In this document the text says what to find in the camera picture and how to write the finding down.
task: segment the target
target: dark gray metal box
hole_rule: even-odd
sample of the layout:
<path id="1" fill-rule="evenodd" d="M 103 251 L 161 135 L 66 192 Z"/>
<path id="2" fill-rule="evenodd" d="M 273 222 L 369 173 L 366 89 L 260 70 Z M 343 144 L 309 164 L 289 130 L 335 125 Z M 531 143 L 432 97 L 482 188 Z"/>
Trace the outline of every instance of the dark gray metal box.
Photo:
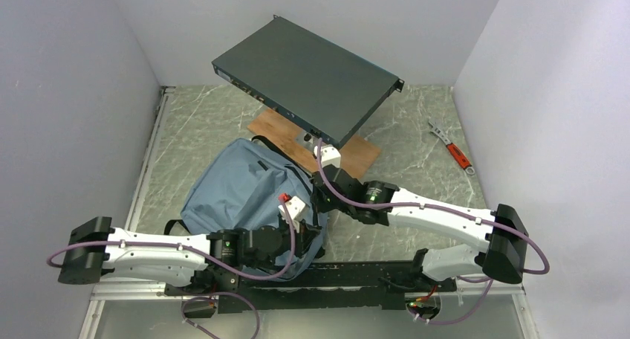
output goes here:
<path id="1" fill-rule="evenodd" d="M 212 64 L 219 76 L 337 148 L 404 84 L 277 16 Z"/>

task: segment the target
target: blue backpack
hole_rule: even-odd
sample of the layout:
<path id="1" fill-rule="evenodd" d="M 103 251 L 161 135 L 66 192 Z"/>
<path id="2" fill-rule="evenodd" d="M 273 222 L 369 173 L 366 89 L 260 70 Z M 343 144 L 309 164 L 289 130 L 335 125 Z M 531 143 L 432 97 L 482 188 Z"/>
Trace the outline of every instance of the blue backpack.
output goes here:
<path id="1" fill-rule="evenodd" d="M 261 141 L 261 146 L 254 141 Z M 223 229 L 254 230 L 264 225 L 278 226 L 278 197 L 287 193 L 301 200 L 311 200 L 309 174 L 267 138 L 256 136 L 251 141 L 239 138 L 227 146 L 206 168 L 186 197 L 181 217 L 193 234 Z M 322 227 L 301 258 L 278 281 L 292 280 L 315 259 L 322 247 L 328 216 L 314 211 L 304 217 L 309 225 Z M 289 252 L 276 257 L 276 265 L 284 266 Z M 268 274 L 255 268 L 243 268 L 253 275 Z"/>

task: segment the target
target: backpack strap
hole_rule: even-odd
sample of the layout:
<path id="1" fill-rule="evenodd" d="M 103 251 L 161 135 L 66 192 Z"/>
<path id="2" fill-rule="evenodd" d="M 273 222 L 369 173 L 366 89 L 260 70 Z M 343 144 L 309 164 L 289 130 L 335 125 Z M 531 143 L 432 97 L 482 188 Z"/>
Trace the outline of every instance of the backpack strap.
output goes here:
<path id="1" fill-rule="evenodd" d="M 289 157 L 289 155 L 287 155 L 286 153 L 284 153 L 278 146 L 275 145 L 274 142 L 269 141 L 269 138 L 266 138 L 263 135 L 257 135 L 252 137 L 252 142 L 254 141 L 260 141 L 262 144 L 264 144 L 268 149 L 271 149 L 272 151 L 274 151 L 275 153 L 278 153 L 279 155 L 281 155 L 282 157 L 284 157 L 287 161 L 290 161 L 291 163 L 293 163 L 294 166 L 296 166 L 296 168 L 298 168 L 299 170 L 303 171 L 306 175 L 308 175 L 306 173 L 306 171 L 304 171 L 298 163 L 296 163 L 291 157 Z"/>
<path id="2" fill-rule="evenodd" d="M 164 235 L 170 235 L 171 231 L 173 230 L 173 227 L 176 226 L 177 224 L 181 225 L 181 227 L 186 229 L 186 231 L 190 232 L 190 230 L 188 230 L 188 227 L 186 226 L 186 224 L 184 224 L 184 221 L 182 219 L 175 219 L 175 220 L 169 220 L 166 223 L 166 226 L 164 226 Z"/>

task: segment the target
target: white bracket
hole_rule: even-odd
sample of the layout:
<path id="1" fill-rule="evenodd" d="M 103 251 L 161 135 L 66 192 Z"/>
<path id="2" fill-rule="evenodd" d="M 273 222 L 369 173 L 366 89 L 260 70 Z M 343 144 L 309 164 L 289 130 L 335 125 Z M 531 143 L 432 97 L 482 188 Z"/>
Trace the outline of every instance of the white bracket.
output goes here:
<path id="1" fill-rule="evenodd" d="M 315 146 L 315 156 L 317 156 L 318 151 L 319 147 Z M 322 147 L 322 168 L 331 164 L 337 168 L 341 168 L 341 153 L 339 153 L 339 150 L 334 146 L 327 144 Z"/>
<path id="2" fill-rule="evenodd" d="M 285 205 L 289 210 L 291 220 L 293 220 L 293 227 L 296 229 L 297 232 L 299 232 L 299 222 L 308 212 L 309 206 L 296 196 L 291 198 L 290 201 L 287 201 Z M 281 205 L 278 206 L 278 209 L 280 210 L 280 215 L 282 215 L 282 218 L 286 221 L 287 213 L 285 213 L 285 209 Z"/>

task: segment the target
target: red connector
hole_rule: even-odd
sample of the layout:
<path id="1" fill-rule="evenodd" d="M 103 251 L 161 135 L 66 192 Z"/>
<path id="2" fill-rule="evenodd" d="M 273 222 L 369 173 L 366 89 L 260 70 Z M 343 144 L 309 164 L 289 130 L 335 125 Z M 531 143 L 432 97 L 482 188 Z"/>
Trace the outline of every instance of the red connector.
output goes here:
<path id="1" fill-rule="evenodd" d="M 280 196 L 278 197 L 278 200 L 280 200 L 281 203 L 286 203 L 287 201 L 291 200 L 291 197 L 287 194 L 287 193 L 282 193 L 280 194 Z"/>

